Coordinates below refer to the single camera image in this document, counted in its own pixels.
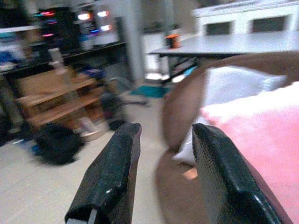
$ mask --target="white pillow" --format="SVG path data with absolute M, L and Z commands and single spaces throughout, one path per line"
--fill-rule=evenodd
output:
M 235 99 L 254 96 L 263 91 L 272 91 L 282 87 L 287 76 L 273 76 L 253 69 L 236 66 L 211 68 L 207 71 L 206 95 L 203 106 L 222 104 Z M 194 124 L 209 122 L 199 115 Z M 192 149 L 192 127 L 190 127 L 179 153 L 173 156 L 174 160 L 195 165 Z

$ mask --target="white floor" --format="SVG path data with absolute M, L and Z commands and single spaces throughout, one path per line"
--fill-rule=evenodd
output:
M 141 156 L 135 189 L 134 224 L 163 224 L 154 176 L 156 164 L 166 150 L 161 138 L 162 99 L 150 107 L 126 106 L 130 122 L 142 125 Z M 65 166 L 42 164 L 28 151 L 7 143 L 0 148 L 0 223 L 62 224 L 84 172 L 112 137 L 107 132 L 88 143 L 78 160 Z

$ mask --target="pink blanket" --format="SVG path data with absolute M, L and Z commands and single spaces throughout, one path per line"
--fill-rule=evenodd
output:
M 231 138 L 299 224 L 299 82 L 201 112 Z

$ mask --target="tiled floor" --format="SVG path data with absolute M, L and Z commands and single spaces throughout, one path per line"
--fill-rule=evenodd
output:
M 134 224 L 163 224 L 154 184 L 156 164 L 166 146 L 161 138 L 161 99 L 150 107 L 126 106 L 130 122 L 142 125 L 141 155 L 135 189 Z M 12 142 L 0 148 L 0 223 L 62 224 L 84 172 L 112 137 L 89 142 L 78 160 L 65 166 L 41 163 Z

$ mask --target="black bag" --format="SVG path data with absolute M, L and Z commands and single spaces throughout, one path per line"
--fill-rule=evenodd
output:
M 54 123 L 43 125 L 35 140 L 40 148 L 39 154 L 52 164 L 66 164 L 73 161 L 74 155 L 84 145 L 79 134 Z

